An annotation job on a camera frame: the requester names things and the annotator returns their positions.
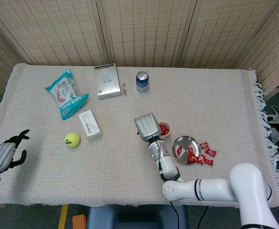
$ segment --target soda can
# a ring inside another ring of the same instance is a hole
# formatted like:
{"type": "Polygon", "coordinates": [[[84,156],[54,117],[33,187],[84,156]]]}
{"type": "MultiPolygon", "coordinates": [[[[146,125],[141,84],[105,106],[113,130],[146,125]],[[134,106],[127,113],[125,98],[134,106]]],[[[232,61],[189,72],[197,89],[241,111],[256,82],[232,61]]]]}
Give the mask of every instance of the soda can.
{"type": "Polygon", "coordinates": [[[149,76],[146,72],[139,72],[136,75],[136,90],[144,93],[149,89],[149,76]]]}

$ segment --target silver bowl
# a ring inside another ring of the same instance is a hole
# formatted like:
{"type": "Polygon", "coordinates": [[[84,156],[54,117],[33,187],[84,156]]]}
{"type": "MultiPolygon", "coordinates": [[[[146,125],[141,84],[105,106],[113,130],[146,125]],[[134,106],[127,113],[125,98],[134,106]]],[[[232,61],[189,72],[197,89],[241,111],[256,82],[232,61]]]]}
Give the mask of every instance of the silver bowl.
{"type": "Polygon", "coordinates": [[[192,147],[193,152],[196,156],[201,156],[201,147],[200,144],[190,136],[181,136],[178,137],[172,144],[172,155],[173,157],[181,164],[184,165],[190,165],[187,163],[187,156],[188,156],[188,151],[187,148],[192,147]],[[182,152],[180,155],[177,154],[177,150],[179,146],[182,146],[182,152]]]}

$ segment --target plastic bag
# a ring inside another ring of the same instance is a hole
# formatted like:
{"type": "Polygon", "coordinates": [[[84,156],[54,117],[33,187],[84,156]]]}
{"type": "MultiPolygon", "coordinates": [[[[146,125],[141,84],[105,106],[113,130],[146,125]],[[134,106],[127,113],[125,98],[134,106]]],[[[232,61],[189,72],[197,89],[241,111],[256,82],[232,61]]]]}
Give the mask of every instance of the plastic bag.
{"type": "Polygon", "coordinates": [[[55,100],[59,104],[61,118],[63,120],[71,117],[80,107],[84,105],[88,98],[88,94],[77,96],[75,93],[75,79],[68,69],[52,85],[46,87],[46,91],[54,95],[55,100]]]}

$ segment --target white box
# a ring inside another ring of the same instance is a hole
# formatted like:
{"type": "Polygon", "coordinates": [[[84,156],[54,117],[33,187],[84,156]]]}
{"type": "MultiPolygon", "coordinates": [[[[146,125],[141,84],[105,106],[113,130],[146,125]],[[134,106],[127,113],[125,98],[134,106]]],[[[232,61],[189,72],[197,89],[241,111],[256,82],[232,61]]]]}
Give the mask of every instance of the white box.
{"type": "Polygon", "coordinates": [[[99,99],[121,95],[116,65],[114,63],[94,67],[94,77],[99,99]]]}
{"type": "Polygon", "coordinates": [[[96,120],[91,110],[85,111],[79,115],[82,126],[86,132],[88,139],[92,140],[101,136],[100,129],[96,123],[96,120]]]}

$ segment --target white tablecloth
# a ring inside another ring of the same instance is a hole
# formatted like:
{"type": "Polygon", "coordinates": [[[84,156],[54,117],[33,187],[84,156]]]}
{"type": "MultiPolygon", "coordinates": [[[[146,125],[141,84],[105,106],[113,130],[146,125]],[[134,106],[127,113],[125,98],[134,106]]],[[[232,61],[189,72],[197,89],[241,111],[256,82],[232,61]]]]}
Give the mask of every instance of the white tablecloth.
{"type": "MultiPolygon", "coordinates": [[[[229,178],[234,165],[250,162],[261,169],[273,190],[271,206],[279,205],[279,173],[274,148],[267,148],[259,111],[263,102],[257,98],[261,93],[255,92],[253,71],[118,67],[118,76],[120,84],[127,86],[127,96],[99,100],[93,67],[15,66],[0,104],[0,143],[25,129],[30,129],[30,140],[24,140],[15,155],[18,159],[27,149],[25,163],[2,174],[0,204],[168,204],[148,145],[136,135],[134,124],[134,118],[153,112],[157,120],[172,126],[165,139],[168,148],[175,138],[190,135],[218,151],[213,167],[174,161],[185,181],[229,178]],[[79,91],[90,96],[75,115],[63,121],[44,87],[69,68],[79,91]],[[136,91],[138,71],[150,76],[147,93],[136,91]],[[78,117],[88,109],[102,132],[92,141],[78,117]],[[80,134],[78,147],[64,144],[69,132],[80,134]]],[[[191,199],[178,204],[237,206],[191,199]]]]}

